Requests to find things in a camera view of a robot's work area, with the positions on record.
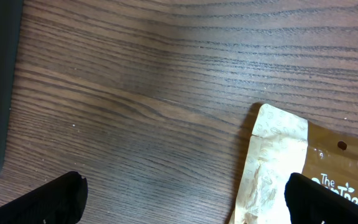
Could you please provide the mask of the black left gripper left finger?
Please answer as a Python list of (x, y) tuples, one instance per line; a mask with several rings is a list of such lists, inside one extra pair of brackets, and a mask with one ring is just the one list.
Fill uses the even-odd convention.
[(87, 180), (70, 171), (1, 206), (0, 224), (76, 224), (87, 198)]

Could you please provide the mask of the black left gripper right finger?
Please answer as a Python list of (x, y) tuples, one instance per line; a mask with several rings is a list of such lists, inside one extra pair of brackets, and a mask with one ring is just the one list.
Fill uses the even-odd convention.
[(299, 173), (290, 175), (284, 195), (291, 224), (358, 224), (358, 205)]

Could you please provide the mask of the brown snack pouch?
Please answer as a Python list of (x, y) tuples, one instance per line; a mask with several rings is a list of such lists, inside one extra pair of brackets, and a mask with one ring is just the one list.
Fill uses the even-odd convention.
[(230, 223), (289, 223), (284, 191), (294, 172), (358, 206), (358, 138), (263, 104)]

